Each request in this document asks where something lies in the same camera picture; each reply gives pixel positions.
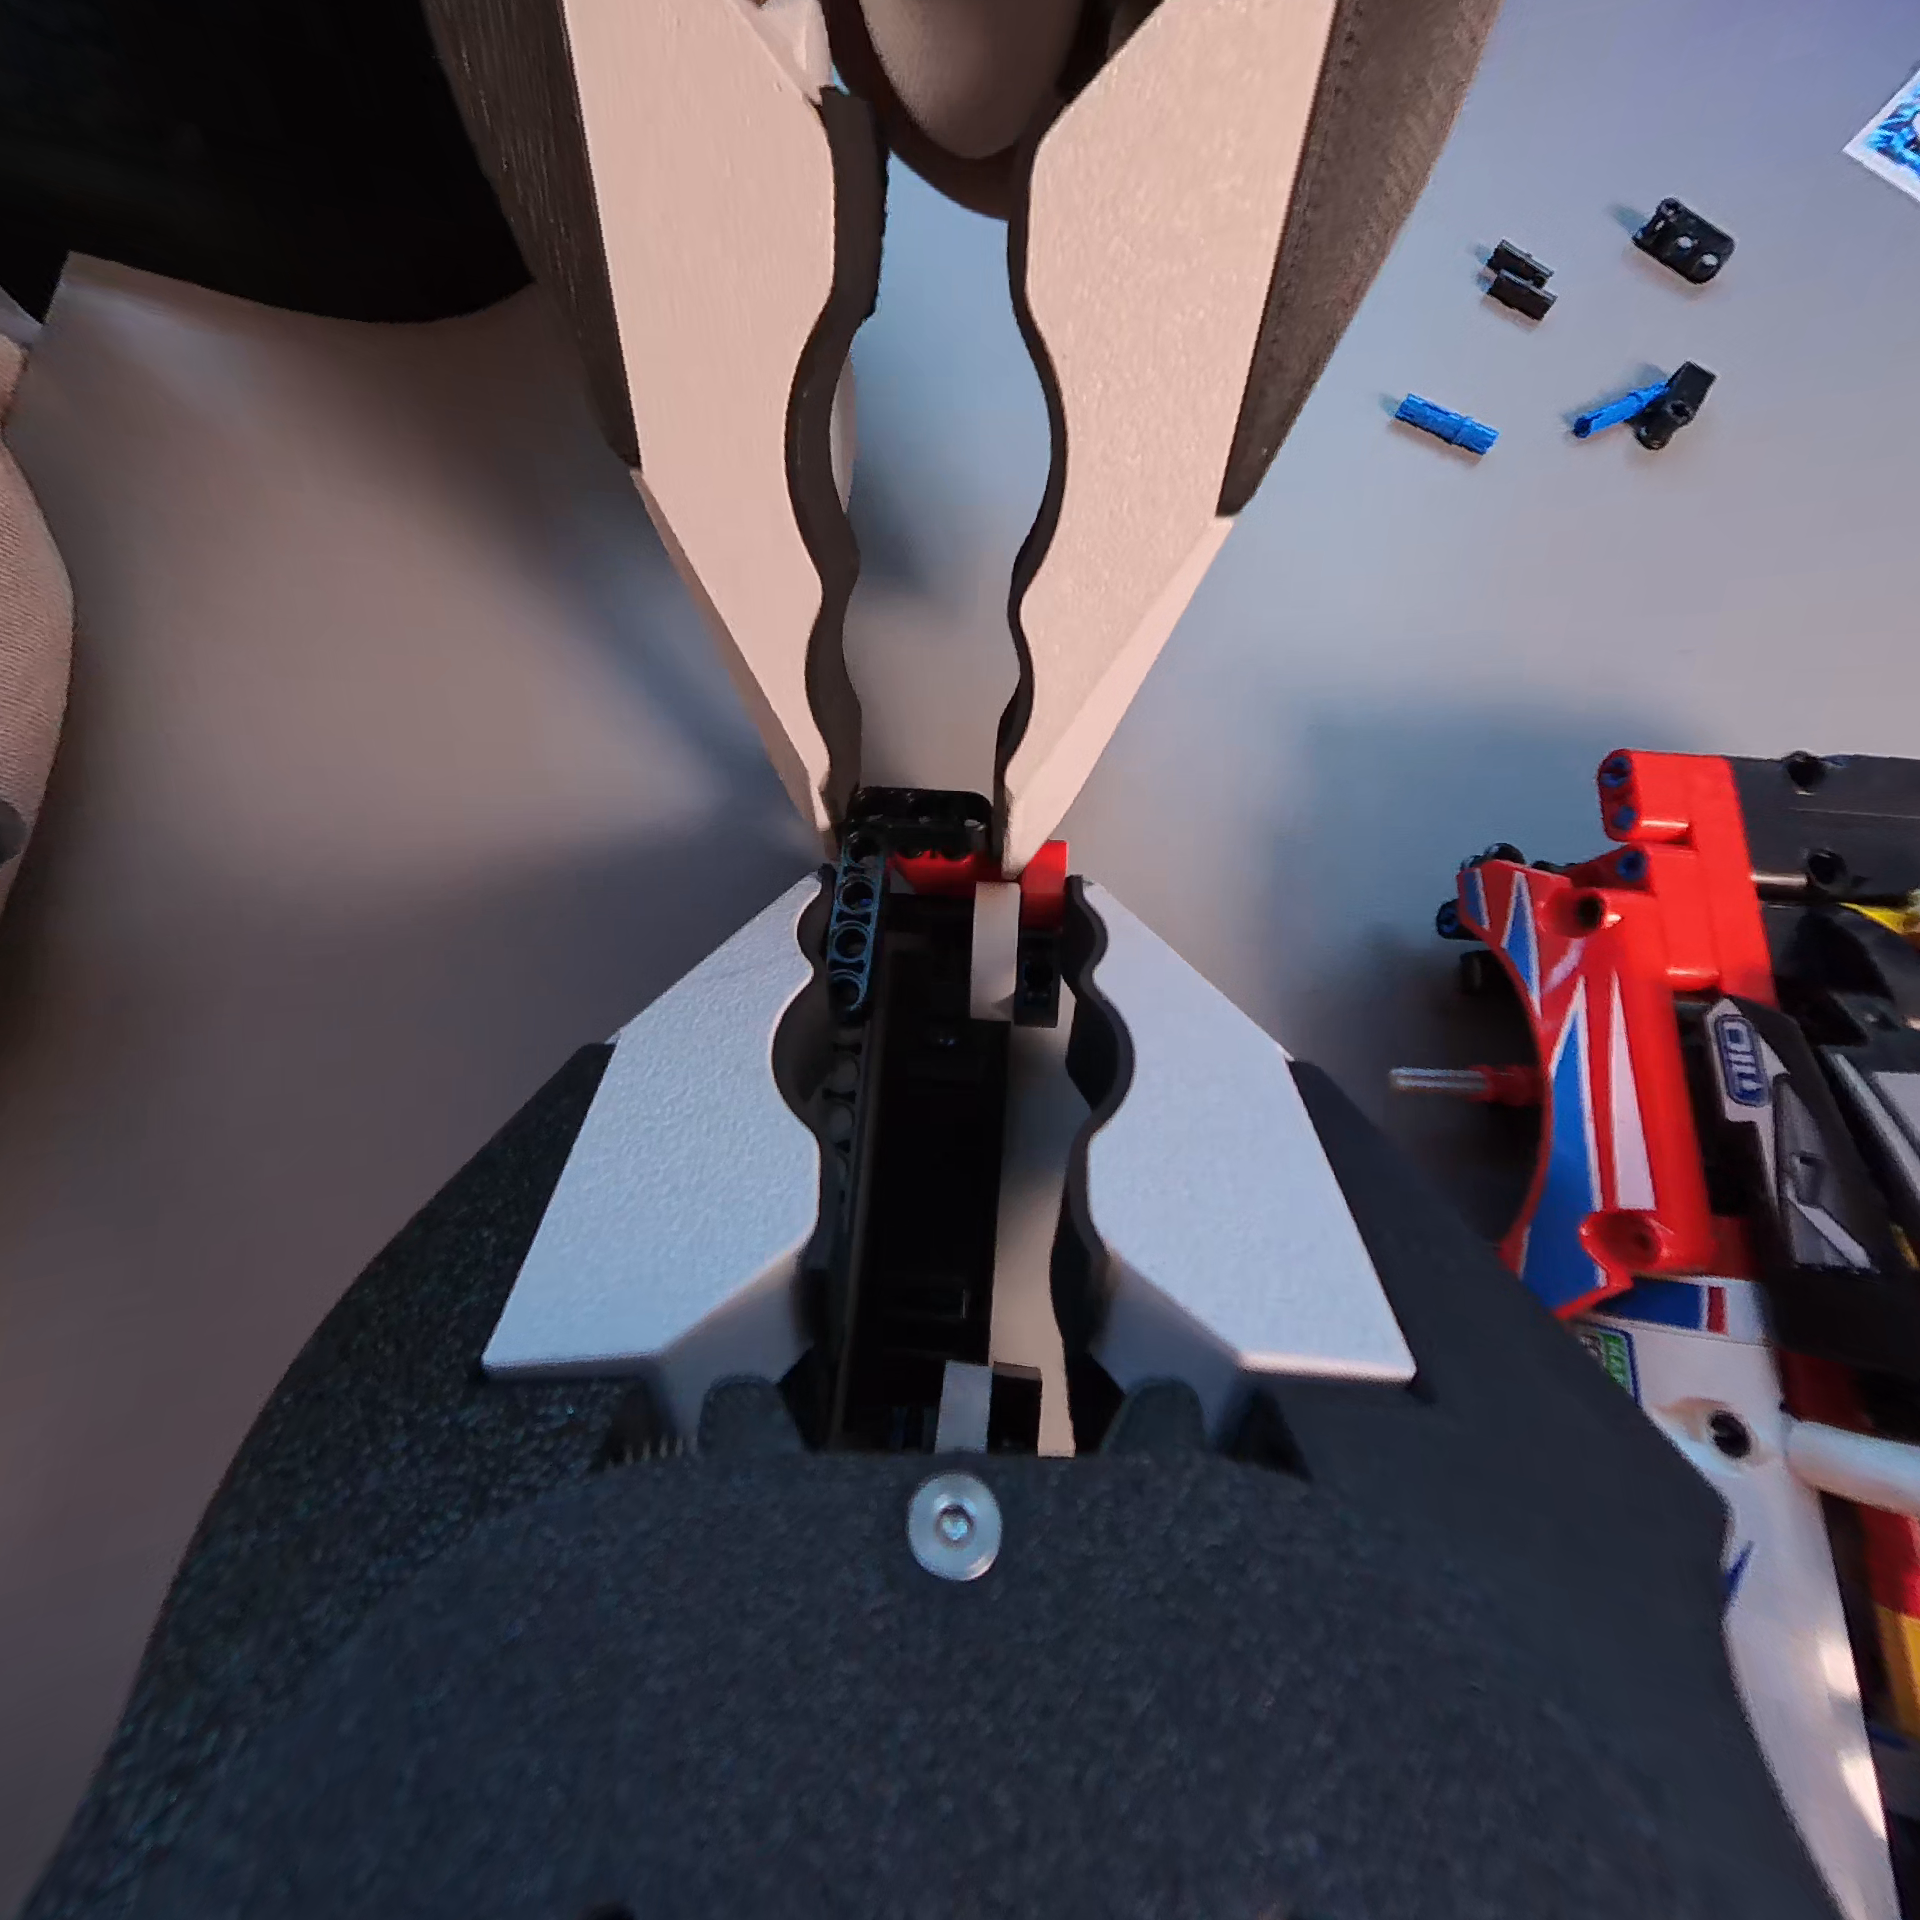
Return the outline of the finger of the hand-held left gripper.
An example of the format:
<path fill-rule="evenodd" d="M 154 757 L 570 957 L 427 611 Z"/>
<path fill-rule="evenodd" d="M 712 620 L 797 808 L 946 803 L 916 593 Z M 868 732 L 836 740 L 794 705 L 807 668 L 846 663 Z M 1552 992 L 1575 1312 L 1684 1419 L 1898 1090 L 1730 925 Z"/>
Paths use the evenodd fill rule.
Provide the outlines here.
<path fill-rule="evenodd" d="M 884 163 L 820 4 L 565 4 L 638 491 L 815 833 L 856 781 L 856 543 L 834 399 L 880 273 Z"/>
<path fill-rule="evenodd" d="M 1012 871 L 1230 533 L 1219 496 L 1333 12 L 1166 2 L 1039 139 L 1024 307 L 1063 404 L 1063 488 L 1015 608 L 1032 695 L 1000 776 Z"/>

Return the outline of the black connector with blue pin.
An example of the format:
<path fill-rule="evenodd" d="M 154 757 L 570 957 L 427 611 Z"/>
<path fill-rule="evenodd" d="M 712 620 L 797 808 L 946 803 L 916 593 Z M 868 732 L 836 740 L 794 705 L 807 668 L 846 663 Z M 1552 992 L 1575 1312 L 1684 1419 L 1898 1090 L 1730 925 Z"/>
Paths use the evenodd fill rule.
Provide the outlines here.
<path fill-rule="evenodd" d="M 1645 451 L 1661 451 L 1698 418 L 1715 381 L 1717 375 L 1709 368 L 1687 361 L 1642 388 L 1613 396 L 1572 416 L 1571 434 L 1576 442 L 1588 442 L 1623 426 Z"/>

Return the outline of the person's torso in beige hoodie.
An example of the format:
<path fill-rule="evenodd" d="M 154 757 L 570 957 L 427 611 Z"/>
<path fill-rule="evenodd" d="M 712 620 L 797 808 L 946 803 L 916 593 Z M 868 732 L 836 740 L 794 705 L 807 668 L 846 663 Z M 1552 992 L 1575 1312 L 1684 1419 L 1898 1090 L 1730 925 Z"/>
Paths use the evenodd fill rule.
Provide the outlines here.
<path fill-rule="evenodd" d="M 2 899 L 54 767 L 74 655 L 74 593 L 26 471 L 2 445 Z"/>

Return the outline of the black L-shaped lego beam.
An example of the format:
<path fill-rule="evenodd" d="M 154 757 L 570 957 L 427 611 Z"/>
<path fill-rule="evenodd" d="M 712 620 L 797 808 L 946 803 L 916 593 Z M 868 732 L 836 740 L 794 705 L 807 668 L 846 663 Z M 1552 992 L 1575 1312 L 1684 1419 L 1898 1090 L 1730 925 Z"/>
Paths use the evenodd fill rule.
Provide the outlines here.
<path fill-rule="evenodd" d="M 880 954 L 903 900 L 972 903 L 999 876 L 991 808 L 960 788 L 860 786 L 842 831 L 822 938 L 826 992 L 842 1026 L 867 1023 Z"/>

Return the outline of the red blue lego race car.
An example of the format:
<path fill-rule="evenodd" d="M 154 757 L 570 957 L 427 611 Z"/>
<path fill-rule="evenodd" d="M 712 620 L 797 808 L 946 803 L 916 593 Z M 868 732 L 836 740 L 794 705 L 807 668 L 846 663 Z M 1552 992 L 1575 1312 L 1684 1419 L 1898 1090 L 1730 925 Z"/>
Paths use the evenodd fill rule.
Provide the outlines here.
<path fill-rule="evenodd" d="M 1918 767 L 1613 752 L 1610 847 L 1438 933 L 1528 1057 L 1399 1068 L 1540 1140 L 1501 1260 L 1727 1504 L 1746 1715 L 1847 1916 L 1915 1916 Z"/>

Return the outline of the long black lego chassis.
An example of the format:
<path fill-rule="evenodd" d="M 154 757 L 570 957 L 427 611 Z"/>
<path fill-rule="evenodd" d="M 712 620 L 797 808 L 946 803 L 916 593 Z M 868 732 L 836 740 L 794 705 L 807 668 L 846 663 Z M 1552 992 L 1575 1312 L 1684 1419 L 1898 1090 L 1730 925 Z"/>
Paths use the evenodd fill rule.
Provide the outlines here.
<path fill-rule="evenodd" d="M 903 900 L 852 1026 L 826 992 L 832 891 L 802 921 L 819 973 L 782 1044 L 822 1148 L 822 1204 L 800 1266 L 807 1346 L 779 1389 L 811 1449 L 931 1455 L 946 1364 L 990 1360 L 1011 1034 L 1059 1019 L 1064 844 L 1015 885 L 1003 1023 L 972 1010 L 973 908 Z"/>

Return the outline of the black lego connector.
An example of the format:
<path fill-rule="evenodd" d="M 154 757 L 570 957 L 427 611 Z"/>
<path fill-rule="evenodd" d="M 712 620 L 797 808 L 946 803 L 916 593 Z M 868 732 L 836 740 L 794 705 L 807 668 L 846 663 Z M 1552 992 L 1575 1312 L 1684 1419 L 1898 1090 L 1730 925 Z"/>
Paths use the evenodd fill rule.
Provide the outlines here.
<path fill-rule="evenodd" d="M 1690 204 L 1667 196 L 1634 228 L 1632 245 L 1678 280 L 1706 287 L 1724 271 L 1736 242 Z"/>

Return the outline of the holographic sticker sheet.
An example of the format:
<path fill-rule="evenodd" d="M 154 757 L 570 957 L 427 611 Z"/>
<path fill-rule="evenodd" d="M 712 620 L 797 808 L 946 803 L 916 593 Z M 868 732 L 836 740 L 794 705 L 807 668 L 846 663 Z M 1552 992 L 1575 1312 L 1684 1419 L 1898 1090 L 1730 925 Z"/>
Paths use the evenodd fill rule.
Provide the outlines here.
<path fill-rule="evenodd" d="M 1914 201 L 1920 194 L 1918 98 L 1920 76 L 1915 69 L 1909 83 L 1843 149 L 1850 160 Z"/>

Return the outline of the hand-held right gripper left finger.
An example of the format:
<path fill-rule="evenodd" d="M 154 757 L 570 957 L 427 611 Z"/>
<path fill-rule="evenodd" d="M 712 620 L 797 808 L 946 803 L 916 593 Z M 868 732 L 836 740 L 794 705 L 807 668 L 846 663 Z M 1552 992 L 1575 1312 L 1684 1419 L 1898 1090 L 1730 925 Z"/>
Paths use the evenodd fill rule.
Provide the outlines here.
<path fill-rule="evenodd" d="M 802 1353 L 820 1148 L 775 1073 L 811 978 L 789 887 L 612 1039 L 485 1351 L 488 1376 L 638 1376 L 691 1437 L 708 1388 Z"/>

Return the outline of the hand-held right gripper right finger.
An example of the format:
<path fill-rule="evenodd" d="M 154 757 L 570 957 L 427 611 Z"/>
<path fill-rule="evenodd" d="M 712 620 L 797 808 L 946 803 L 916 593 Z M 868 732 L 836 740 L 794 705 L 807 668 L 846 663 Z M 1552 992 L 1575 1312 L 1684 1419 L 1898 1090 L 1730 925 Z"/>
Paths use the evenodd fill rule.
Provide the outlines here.
<path fill-rule="evenodd" d="M 1068 881 L 1068 1073 L 1091 1116 L 1059 1223 L 1071 1432 L 1186 1385 L 1227 1437 L 1263 1376 L 1402 1385 L 1412 1355 L 1291 1058 L 1101 885 Z"/>

